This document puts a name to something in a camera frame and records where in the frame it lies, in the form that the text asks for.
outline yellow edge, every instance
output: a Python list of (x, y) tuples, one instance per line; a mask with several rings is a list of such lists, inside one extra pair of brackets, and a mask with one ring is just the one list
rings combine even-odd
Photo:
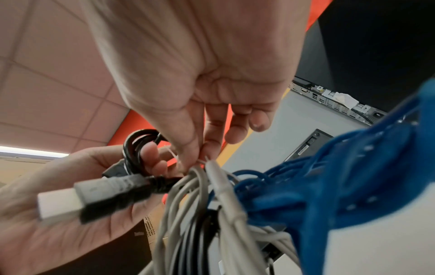
[[(284, 92), (284, 95), (282, 97), (284, 98), (289, 91), (290, 89), (287, 88), (287, 90)], [(219, 163), (220, 166), (224, 165), (230, 159), (232, 154), (234, 154), (234, 152), (236, 152), (236, 150), (239, 149), (240, 145), (242, 145), (242, 143), (245, 142), (245, 140), (252, 134), (252, 132), (253, 130), (249, 129), (246, 138), (237, 144), (227, 144), (225, 148), (222, 150), (222, 152), (219, 154), (219, 156), (217, 157), (216, 160), (217, 163)]]

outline orange wall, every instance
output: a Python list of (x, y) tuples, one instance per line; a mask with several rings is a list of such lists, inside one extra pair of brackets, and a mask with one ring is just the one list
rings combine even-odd
[[(307, 30), (311, 27), (311, 25), (317, 20), (317, 18), (323, 13), (323, 11), (326, 9), (326, 7), (332, 2), (332, 0), (312, 0), (311, 2), (311, 8), (310, 8), (310, 14), (309, 19), (307, 23)], [(230, 127), (230, 119), (232, 117), (232, 111), (231, 108), (228, 109), (228, 115), (227, 115), (227, 124), (225, 125), (225, 132), (228, 131)], [(139, 129), (154, 129), (153, 126), (151, 126), (150, 123), (148, 123), (143, 117), (141, 117), (138, 113), (135, 111), (130, 111), (124, 121), (119, 126), (116, 133), (113, 135), (112, 139), (109, 141), (108, 145), (117, 145), (117, 144), (123, 144), (127, 136)], [(240, 146), (241, 143), (237, 145), (228, 145), (229, 147), (233, 146), (232, 148), (226, 148), (227, 154), (224, 158), (221, 158), (224, 161), (220, 161), (219, 164), (222, 165), (225, 163), (225, 161), (231, 156), (231, 154), (234, 153), (234, 151)], [(226, 147), (226, 143), (224, 142), (222, 145), (222, 149)]]

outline drop ceiling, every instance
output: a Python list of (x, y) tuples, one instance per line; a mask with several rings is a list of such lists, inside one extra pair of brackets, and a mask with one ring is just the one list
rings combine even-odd
[(103, 146), (128, 111), (78, 0), (0, 0), (0, 146)]

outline human hand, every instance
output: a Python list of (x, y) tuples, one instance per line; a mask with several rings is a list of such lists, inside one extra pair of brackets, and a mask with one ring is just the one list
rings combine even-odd
[(296, 72), (310, 1), (82, 4), (122, 97), (175, 146), (185, 171), (219, 154), (229, 104), (228, 143), (270, 127)]
[[(176, 176), (168, 168), (170, 152), (155, 143), (141, 151), (147, 171), (153, 175)], [(129, 231), (161, 200), (153, 195), (110, 217), (82, 225), (78, 218), (44, 226), (39, 222), (37, 195), (71, 188), (75, 182), (97, 179), (103, 171), (122, 159), (122, 146), (82, 150), (47, 163), (0, 188), (0, 274), (37, 274), (72, 261)]]

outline blue cable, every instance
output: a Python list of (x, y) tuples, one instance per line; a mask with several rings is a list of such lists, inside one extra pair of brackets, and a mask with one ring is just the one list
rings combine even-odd
[[(419, 112), (417, 125), (399, 120)], [(235, 186), (252, 225), (284, 224), (305, 275), (323, 273), (328, 232), (391, 214), (435, 179), (435, 79), (366, 130), (335, 137), (316, 155), (284, 162)]]

